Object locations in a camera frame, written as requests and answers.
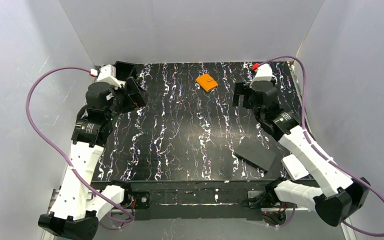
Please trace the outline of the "black box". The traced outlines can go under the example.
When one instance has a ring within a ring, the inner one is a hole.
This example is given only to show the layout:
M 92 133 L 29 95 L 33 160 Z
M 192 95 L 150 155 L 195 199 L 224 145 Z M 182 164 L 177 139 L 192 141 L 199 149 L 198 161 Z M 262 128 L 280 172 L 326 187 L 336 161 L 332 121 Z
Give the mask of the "black box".
M 134 63 L 116 61 L 113 66 L 115 67 L 115 77 L 119 81 L 125 81 L 129 77 L 138 78 L 137 65 Z

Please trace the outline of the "orange card holder wallet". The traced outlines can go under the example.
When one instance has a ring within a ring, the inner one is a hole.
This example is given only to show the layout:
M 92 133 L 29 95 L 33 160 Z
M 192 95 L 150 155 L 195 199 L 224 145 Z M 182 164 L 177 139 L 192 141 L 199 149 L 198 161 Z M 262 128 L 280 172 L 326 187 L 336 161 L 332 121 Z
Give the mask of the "orange card holder wallet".
M 208 73 L 197 77 L 195 81 L 207 93 L 218 87 L 218 83 Z

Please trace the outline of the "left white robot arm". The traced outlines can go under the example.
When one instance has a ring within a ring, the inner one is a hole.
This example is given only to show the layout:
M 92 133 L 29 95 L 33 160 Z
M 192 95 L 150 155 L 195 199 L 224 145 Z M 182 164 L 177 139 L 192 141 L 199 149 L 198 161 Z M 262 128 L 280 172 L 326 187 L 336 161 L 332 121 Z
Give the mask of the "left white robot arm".
M 124 201 L 127 183 L 112 183 L 101 192 L 94 190 L 88 200 L 96 164 L 113 131 L 113 118 L 143 108 L 148 93 L 132 76 L 108 83 L 97 81 L 88 87 L 86 105 L 77 114 L 71 137 L 70 163 L 56 201 L 40 215 L 38 226 L 69 240 L 91 240 L 99 221 Z

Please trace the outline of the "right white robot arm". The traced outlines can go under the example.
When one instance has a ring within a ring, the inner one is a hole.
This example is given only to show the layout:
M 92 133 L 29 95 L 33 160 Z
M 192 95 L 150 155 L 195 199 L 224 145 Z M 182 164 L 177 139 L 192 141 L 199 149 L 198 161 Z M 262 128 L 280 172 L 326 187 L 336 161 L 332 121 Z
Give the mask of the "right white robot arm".
M 294 203 L 315 211 L 332 227 L 359 210 L 369 193 L 365 178 L 351 177 L 323 159 L 316 152 L 308 132 L 293 111 L 283 109 L 278 101 L 278 90 L 271 81 L 237 82 L 232 105 L 252 110 L 261 128 L 288 149 L 315 179 L 318 187 L 295 183 L 283 177 L 265 186 L 261 200 L 265 203 Z

